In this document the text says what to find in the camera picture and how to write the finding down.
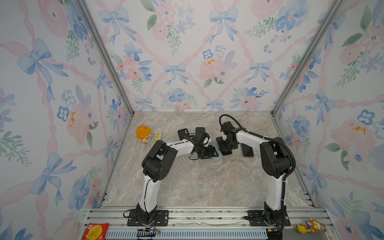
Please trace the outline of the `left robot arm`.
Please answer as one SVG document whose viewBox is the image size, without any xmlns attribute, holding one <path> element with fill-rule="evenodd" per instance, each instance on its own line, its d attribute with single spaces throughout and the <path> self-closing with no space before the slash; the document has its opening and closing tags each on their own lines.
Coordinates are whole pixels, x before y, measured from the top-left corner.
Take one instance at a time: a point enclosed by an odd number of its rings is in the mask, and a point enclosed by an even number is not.
<svg viewBox="0 0 384 240">
<path fill-rule="evenodd" d="M 145 185 L 136 206 L 136 214 L 138 222 L 144 225 L 149 225 L 155 220 L 160 183 L 169 174 L 177 157 L 197 154 L 197 159 L 203 160 L 219 156 L 204 127 L 197 127 L 193 134 L 187 129 L 180 132 L 184 136 L 178 142 L 166 143 L 158 140 L 142 162 Z"/>
</svg>

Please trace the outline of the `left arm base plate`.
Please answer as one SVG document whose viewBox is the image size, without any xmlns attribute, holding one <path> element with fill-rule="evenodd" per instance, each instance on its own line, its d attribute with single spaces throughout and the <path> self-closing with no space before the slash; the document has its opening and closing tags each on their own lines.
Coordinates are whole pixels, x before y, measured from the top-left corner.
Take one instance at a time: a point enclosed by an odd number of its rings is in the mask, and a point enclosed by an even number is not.
<svg viewBox="0 0 384 240">
<path fill-rule="evenodd" d="M 129 227 L 166 227 L 169 222 L 169 211 L 153 210 L 147 213 L 141 209 L 131 210 L 126 218 Z"/>
</svg>

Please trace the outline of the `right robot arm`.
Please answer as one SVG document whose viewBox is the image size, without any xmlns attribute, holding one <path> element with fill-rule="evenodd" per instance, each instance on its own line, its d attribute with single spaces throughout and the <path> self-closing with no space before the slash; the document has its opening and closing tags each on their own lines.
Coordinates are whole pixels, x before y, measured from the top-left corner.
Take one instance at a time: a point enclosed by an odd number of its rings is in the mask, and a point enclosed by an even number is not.
<svg viewBox="0 0 384 240">
<path fill-rule="evenodd" d="M 286 219 L 286 179 L 294 170 L 292 155 L 279 138 L 271 139 L 240 127 L 235 128 L 231 122 L 221 124 L 221 134 L 217 140 L 223 155 L 231 154 L 241 144 L 259 149 L 262 168 L 268 175 L 267 198 L 261 219 L 269 226 L 281 227 Z"/>
</svg>

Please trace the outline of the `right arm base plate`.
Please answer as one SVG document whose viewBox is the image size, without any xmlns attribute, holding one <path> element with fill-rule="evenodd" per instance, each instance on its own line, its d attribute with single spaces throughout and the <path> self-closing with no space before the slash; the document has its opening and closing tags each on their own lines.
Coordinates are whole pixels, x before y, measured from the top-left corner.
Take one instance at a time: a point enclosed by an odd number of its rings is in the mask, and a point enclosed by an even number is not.
<svg viewBox="0 0 384 240">
<path fill-rule="evenodd" d="M 284 224 L 284 227 L 291 226 L 290 219 L 287 211 L 284 210 L 282 215 L 281 211 L 262 211 L 262 210 L 249 210 L 244 219 L 250 222 L 252 227 L 271 227 L 276 228 Z"/>
</svg>

